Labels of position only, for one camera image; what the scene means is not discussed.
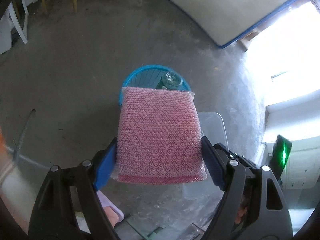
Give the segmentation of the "person's right hand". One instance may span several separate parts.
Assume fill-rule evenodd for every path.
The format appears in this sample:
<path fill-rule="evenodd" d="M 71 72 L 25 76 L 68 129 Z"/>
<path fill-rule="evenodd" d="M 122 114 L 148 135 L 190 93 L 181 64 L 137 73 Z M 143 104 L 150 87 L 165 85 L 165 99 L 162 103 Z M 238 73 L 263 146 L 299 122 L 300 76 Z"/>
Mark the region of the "person's right hand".
<path fill-rule="evenodd" d="M 244 217 L 246 216 L 246 213 L 247 213 L 247 208 L 248 208 L 248 199 L 243 195 L 240 202 L 239 209 L 236 214 L 235 224 L 240 224 L 244 220 Z"/>

